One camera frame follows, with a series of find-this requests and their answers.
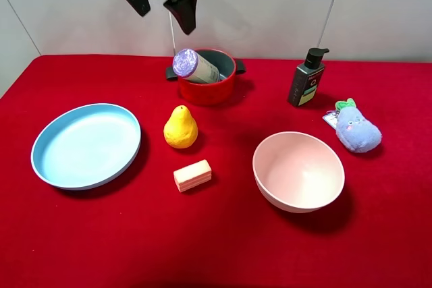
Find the black pump dispenser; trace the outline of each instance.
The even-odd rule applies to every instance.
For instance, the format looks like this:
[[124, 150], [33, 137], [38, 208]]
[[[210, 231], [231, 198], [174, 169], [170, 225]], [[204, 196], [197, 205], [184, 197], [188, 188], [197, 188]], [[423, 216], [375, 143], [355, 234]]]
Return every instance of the black pump dispenser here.
[[308, 67], [309, 69], [317, 69], [321, 63], [321, 60], [323, 59], [324, 54], [328, 52], [330, 52], [329, 49], [318, 49], [317, 47], [309, 49], [306, 60], [304, 60], [304, 66]]
[[314, 97], [325, 69], [321, 60], [327, 52], [329, 49], [318, 49], [317, 47], [309, 49], [306, 60], [294, 72], [294, 79], [288, 95], [288, 102], [291, 105], [298, 107]]

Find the pot handle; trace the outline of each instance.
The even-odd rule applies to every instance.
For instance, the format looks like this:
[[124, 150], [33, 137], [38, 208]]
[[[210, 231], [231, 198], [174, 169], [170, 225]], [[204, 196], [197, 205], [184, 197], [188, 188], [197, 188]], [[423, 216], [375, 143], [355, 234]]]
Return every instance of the pot handle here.
[[177, 75], [174, 73], [173, 67], [169, 66], [165, 70], [165, 77], [168, 81], [177, 81]]
[[236, 74], [243, 74], [246, 72], [246, 67], [244, 66], [244, 63], [242, 60], [240, 59], [234, 59], [234, 61], [236, 61], [237, 64], [237, 70], [236, 70]]

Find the blue plate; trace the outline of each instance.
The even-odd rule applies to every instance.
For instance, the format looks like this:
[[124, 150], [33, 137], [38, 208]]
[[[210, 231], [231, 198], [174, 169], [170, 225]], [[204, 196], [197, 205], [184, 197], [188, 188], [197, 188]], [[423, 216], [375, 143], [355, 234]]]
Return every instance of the blue plate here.
[[55, 187], [90, 189], [125, 171], [140, 141], [140, 124], [129, 110], [112, 104], [86, 105], [54, 119], [39, 134], [32, 167]]

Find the table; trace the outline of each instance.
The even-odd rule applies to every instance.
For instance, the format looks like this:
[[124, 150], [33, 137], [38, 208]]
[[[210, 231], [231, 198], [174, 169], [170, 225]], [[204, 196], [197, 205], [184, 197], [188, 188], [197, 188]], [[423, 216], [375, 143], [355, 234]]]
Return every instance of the table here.
[[[2, 287], [432, 287], [432, 65], [327, 62], [316, 97], [287, 103], [299, 61], [245, 59], [235, 94], [195, 107], [165, 81], [172, 58], [42, 56], [0, 100]], [[323, 120], [354, 98], [383, 133], [349, 153]], [[67, 192], [30, 166], [39, 132], [90, 103], [131, 110], [142, 146], [119, 178]], [[200, 136], [174, 150], [163, 126], [187, 105]], [[311, 134], [341, 158], [346, 185], [310, 214], [274, 208], [252, 173], [259, 142]], [[214, 179], [183, 194], [172, 172], [201, 159]]]

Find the purple plush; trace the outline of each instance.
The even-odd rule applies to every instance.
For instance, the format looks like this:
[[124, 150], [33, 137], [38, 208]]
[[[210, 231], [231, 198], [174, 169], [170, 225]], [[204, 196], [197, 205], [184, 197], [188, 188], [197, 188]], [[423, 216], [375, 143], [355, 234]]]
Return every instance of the purple plush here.
[[365, 119], [352, 98], [338, 101], [336, 110], [339, 111], [336, 135], [348, 150], [365, 153], [381, 143], [382, 135], [378, 127]]

